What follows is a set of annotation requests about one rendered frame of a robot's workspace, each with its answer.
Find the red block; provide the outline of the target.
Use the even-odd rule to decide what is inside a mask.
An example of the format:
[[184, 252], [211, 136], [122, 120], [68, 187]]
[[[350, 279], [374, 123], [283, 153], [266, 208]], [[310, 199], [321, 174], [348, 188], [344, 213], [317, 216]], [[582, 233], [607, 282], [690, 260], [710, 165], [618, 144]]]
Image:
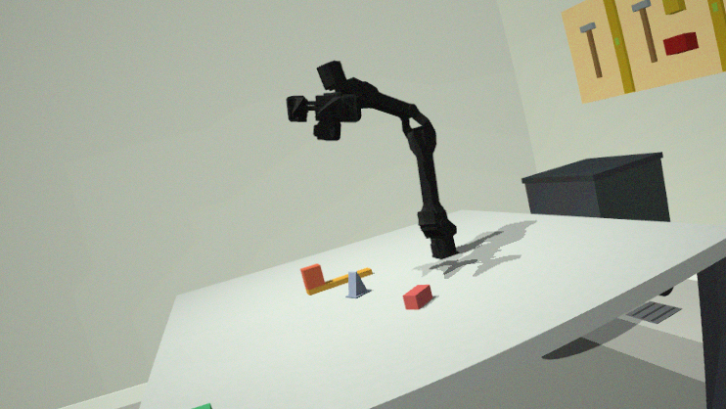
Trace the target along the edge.
[[405, 310], [420, 309], [432, 300], [430, 285], [417, 285], [403, 296]]

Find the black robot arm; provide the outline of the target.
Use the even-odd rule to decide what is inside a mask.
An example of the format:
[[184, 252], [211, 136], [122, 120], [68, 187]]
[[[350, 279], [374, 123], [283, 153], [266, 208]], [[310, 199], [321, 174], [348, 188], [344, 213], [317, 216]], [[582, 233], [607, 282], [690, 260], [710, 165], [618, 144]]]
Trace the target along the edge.
[[[430, 120], [421, 114], [415, 104], [379, 92], [377, 87], [355, 77], [346, 79], [340, 61], [331, 61], [317, 68], [325, 90], [342, 94], [357, 94], [361, 109], [375, 109], [400, 117], [402, 130], [406, 135], [411, 151], [417, 157], [423, 208], [418, 211], [419, 225], [427, 239], [431, 239], [431, 257], [442, 259], [457, 253], [454, 238], [457, 227], [448, 220], [445, 209], [440, 204], [436, 172], [432, 153], [436, 146], [436, 134]], [[335, 93], [334, 92], [334, 93]], [[410, 118], [421, 126], [410, 126]], [[333, 119], [317, 119], [313, 126], [313, 136], [327, 141], [338, 141], [340, 122]]]

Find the orange bar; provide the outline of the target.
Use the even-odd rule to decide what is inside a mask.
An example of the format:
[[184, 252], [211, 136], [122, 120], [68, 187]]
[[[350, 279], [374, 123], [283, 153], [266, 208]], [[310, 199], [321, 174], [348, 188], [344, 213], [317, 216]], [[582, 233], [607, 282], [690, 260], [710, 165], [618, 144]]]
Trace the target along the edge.
[[[306, 291], [309, 295], [315, 295], [327, 289], [342, 285], [348, 282], [348, 274], [337, 279], [331, 279], [324, 281], [322, 270], [320, 265], [315, 264], [309, 267], [302, 267], [301, 273], [306, 287]], [[360, 279], [367, 276], [373, 275], [372, 269], [365, 268], [357, 271]]]

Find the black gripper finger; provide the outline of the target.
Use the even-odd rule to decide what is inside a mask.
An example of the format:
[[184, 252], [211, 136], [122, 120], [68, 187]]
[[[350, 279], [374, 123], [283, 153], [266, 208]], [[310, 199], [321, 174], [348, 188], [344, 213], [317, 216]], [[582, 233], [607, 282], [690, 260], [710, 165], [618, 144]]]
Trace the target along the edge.
[[292, 117], [298, 122], [307, 122], [306, 107], [304, 98], [294, 98], [294, 109]]
[[332, 97], [319, 111], [318, 117], [331, 117], [335, 122], [346, 122], [344, 96]]

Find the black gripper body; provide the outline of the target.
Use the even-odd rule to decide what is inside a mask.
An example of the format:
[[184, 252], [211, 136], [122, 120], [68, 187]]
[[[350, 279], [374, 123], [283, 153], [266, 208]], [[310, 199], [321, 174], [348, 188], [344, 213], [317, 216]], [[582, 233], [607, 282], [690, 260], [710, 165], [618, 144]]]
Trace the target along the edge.
[[[356, 123], [361, 119], [361, 102], [357, 94], [342, 94], [342, 93], [325, 93], [324, 96], [315, 96], [316, 101], [307, 101], [304, 96], [290, 96], [286, 99], [288, 118], [290, 122], [298, 122], [295, 117], [292, 117], [292, 111], [294, 109], [294, 98], [304, 98], [306, 107], [306, 116], [309, 111], [315, 111], [316, 115], [320, 109], [334, 96], [344, 96], [346, 106], [346, 122]], [[306, 105], [307, 104], [307, 105]], [[314, 106], [308, 106], [314, 105]]]

